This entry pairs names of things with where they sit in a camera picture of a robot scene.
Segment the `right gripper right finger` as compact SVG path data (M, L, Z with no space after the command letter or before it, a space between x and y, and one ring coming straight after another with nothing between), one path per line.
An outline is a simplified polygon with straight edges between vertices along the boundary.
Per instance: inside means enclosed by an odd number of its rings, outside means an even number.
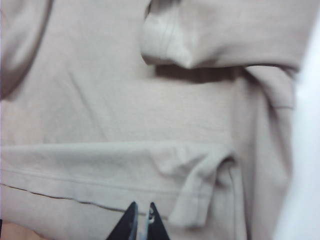
M170 240L154 202L151 202L149 206L147 240Z

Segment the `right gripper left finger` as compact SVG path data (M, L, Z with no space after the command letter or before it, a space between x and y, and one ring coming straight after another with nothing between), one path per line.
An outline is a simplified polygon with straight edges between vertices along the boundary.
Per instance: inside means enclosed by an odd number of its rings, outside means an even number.
M135 240L138 229L138 205L133 201L106 240Z

